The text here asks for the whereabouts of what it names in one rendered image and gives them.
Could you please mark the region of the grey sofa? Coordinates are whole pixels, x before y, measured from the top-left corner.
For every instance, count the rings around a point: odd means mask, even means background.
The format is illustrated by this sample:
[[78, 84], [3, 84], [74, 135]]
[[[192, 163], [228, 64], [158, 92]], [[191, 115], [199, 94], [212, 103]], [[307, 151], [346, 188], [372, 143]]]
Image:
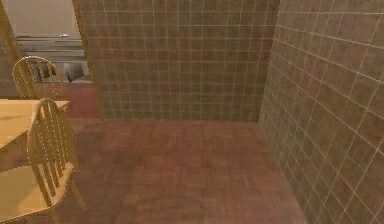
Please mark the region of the grey sofa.
[[16, 40], [23, 56], [39, 56], [51, 61], [66, 82], [91, 82], [80, 39], [21, 36]]

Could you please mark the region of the light wooden spindle chair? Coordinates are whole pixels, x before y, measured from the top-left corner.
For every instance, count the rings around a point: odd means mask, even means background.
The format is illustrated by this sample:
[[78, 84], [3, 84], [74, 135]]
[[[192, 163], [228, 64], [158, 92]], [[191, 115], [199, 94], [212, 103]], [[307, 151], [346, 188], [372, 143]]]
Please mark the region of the light wooden spindle chair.
[[41, 101], [28, 137], [22, 137], [28, 145], [15, 143], [0, 152], [0, 224], [52, 215], [67, 190], [85, 205], [72, 179], [79, 165], [74, 139], [61, 128], [64, 120], [55, 103]]
[[12, 78], [22, 99], [64, 99], [64, 78], [58, 67], [40, 56], [25, 56], [13, 66]]

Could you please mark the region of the light wooden dining table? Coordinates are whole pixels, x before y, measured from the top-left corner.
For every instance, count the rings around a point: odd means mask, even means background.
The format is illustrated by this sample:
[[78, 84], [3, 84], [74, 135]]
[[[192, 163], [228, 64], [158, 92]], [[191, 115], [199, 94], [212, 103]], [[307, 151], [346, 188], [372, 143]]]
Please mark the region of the light wooden dining table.
[[[69, 138], [74, 139], [73, 129], [64, 111], [69, 102], [53, 101], [50, 98], [41, 101], [55, 103], [58, 110], [63, 112], [65, 120], [61, 128], [66, 131]], [[15, 143], [28, 145], [28, 140], [23, 140], [22, 137], [28, 137], [32, 117], [41, 101], [0, 99], [0, 152], [5, 152]]]

